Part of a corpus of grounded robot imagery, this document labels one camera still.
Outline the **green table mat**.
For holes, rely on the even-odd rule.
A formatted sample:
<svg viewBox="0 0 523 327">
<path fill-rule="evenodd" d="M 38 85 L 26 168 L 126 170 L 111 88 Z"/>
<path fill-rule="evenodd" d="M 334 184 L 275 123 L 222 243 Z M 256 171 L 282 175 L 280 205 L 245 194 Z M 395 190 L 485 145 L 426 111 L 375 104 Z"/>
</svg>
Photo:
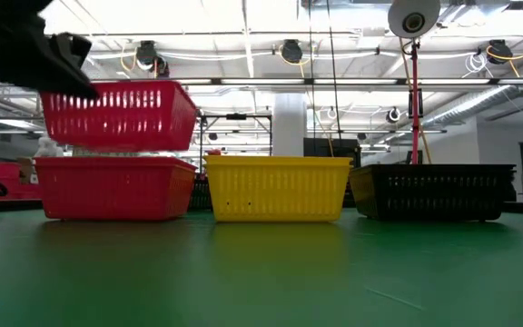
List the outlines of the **green table mat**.
<svg viewBox="0 0 523 327">
<path fill-rule="evenodd" d="M 0 327 L 523 327 L 493 223 L 69 223 L 0 213 Z"/>
</svg>

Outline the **black cabinet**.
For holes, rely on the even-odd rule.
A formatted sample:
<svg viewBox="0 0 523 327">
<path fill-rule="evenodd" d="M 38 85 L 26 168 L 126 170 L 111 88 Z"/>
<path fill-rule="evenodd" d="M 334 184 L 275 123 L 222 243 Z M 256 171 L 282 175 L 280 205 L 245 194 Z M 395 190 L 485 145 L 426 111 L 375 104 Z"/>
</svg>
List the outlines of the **black cabinet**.
<svg viewBox="0 0 523 327">
<path fill-rule="evenodd" d="M 304 138 L 305 157 L 349 157 L 354 168 L 361 167 L 361 149 L 355 139 Z"/>
</svg>

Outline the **white pillar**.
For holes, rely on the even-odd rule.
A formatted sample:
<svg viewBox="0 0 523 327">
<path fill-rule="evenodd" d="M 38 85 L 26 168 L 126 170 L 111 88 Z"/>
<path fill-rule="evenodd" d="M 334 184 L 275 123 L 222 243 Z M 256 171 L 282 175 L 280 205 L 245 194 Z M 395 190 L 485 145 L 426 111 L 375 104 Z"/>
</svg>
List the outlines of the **white pillar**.
<svg viewBox="0 0 523 327">
<path fill-rule="evenodd" d="M 306 134 L 306 98 L 304 94 L 275 95 L 272 118 L 272 155 L 303 156 Z"/>
</svg>

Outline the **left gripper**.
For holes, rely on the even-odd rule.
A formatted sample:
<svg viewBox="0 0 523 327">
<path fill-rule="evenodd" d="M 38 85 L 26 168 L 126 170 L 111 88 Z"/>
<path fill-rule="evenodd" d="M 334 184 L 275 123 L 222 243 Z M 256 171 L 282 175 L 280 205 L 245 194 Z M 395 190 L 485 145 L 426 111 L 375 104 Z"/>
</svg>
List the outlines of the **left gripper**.
<svg viewBox="0 0 523 327">
<path fill-rule="evenodd" d="M 95 99 L 98 93 L 81 70 L 90 45 L 68 33 L 45 36 L 39 13 L 51 0 L 0 0 L 0 82 L 38 86 L 40 94 Z"/>
</svg>

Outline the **silver ventilation duct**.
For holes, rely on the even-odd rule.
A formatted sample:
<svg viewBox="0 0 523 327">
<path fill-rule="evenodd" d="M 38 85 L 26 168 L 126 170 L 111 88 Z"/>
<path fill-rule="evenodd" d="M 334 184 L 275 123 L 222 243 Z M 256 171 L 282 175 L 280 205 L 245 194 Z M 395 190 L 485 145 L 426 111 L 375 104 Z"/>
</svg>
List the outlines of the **silver ventilation duct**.
<svg viewBox="0 0 523 327">
<path fill-rule="evenodd" d="M 492 87 L 479 93 L 464 94 L 430 113 L 420 124 L 428 127 L 434 124 L 445 125 L 454 121 L 465 120 L 495 105 L 515 99 L 522 93 L 523 89 L 519 86 L 504 85 Z"/>
</svg>

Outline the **yellow plastic basket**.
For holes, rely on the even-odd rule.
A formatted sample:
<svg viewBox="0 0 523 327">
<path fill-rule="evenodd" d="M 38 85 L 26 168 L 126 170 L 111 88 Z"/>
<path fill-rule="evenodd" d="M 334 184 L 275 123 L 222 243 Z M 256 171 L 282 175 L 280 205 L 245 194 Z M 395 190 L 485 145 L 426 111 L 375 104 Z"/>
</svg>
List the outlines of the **yellow plastic basket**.
<svg viewBox="0 0 523 327">
<path fill-rule="evenodd" d="M 207 155 L 219 223 L 329 223 L 340 218 L 348 157 Z"/>
</svg>

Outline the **long ceiling light strip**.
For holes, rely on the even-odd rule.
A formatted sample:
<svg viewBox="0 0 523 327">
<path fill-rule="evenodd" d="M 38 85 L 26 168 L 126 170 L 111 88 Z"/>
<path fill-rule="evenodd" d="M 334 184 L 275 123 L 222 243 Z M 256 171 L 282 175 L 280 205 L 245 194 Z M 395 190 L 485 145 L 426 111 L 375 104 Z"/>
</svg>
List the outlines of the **long ceiling light strip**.
<svg viewBox="0 0 523 327">
<path fill-rule="evenodd" d="M 177 82 L 182 85 L 317 85 L 317 86 L 408 86 L 415 84 L 407 78 L 183 78 L 156 79 L 156 82 Z M 523 86 L 523 78 L 422 78 L 423 86 Z"/>
</svg>

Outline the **red desk lamp white shade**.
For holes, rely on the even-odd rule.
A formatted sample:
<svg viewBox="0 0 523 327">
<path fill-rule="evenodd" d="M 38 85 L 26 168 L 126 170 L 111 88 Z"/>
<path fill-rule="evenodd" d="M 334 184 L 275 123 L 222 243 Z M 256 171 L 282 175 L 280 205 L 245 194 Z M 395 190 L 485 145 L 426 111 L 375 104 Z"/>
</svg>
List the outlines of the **red desk lamp white shade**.
<svg viewBox="0 0 523 327">
<path fill-rule="evenodd" d="M 419 163 L 419 119 L 422 94 L 419 89 L 419 42 L 439 19 L 440 0 L 393 0 L 388 12 L 390 31 L 399 38 L 401 58 L 409 88 L 408 117 L 411 120 L 412 150 L 410 163 Z"/>
</svg>

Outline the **black workstation frame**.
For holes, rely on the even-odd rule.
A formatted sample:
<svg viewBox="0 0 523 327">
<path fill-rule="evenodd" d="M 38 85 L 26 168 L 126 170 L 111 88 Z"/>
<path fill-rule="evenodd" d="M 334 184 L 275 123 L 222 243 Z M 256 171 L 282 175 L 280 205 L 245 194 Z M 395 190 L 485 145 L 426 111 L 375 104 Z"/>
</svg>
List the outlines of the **black workstation frame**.
<svg viewBox="0 0 523 327">
<path fill-rule="evenodd" d="M 220 121 L 228 122 L 245 122 L 247 120 L 253 120 L 256 124 L 252 129 L 242 129 L 239 125 L 231 128 L 225 129 L 214 129 L 213 127 Z M 198 136 L 198 149 L 199 156 L 203 157 L 204 154 L 204 137 L 209 136 L 210 134 L 267 134 L 269 137 L 267 144 L 221 144 L 214 145 L 213 149 L 219 150 L 231 150 L 232 147 L 238 148 L 239 152 L 247 152 L 249 148 L 262 150 L 265 149 L 268 151 L 269 155 L 273 154 L 273 118 L 271 114 L 241 114 L 241 113 L 232 113 L 232 114 L 199 114 L 197 118 L 197 130 L 195 133 Z"/>
</svg>

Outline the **black plastic basket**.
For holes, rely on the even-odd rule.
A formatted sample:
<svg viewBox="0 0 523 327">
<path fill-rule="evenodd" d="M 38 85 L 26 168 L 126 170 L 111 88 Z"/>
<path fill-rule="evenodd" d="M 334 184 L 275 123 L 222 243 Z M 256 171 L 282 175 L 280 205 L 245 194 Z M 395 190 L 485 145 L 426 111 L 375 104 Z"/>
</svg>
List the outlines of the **black plastic basket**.
<svg viewBox="0 0 523 327">
<path fill-rule="evenodd" d="M 193 183 L 188 210 L 198 211 L 211 209 L 212 199 L 208 177 L 203 174 L 197 174 Z"/>
<path fill-rule="evenodd" d="M 513 164 L 373 164 L 350 171 L 357 211 L 379 221 L 493 221 L 514 191 Z"/>
</svg>

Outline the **red plastic basket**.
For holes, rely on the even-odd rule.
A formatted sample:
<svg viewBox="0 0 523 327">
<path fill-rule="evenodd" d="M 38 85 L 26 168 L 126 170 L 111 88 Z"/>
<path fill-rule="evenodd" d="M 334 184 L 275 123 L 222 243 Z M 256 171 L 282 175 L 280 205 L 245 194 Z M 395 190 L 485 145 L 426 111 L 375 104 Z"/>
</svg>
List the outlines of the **red plastic basket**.
<svg viewBox="0 0 523 327">
<path fill-rule="evenodd" d="M 196 167 L 172 157 L 37 158 L 49 219 L 165 221 L 188 210 Z"/>
<path fill-rule="evenodd" d="M 93 83 L 95 98 L 41 93 L 45 127 L 59 144 L 99 152 L 185 151 L 198 109 L 171 80 Z"/>
</svg>

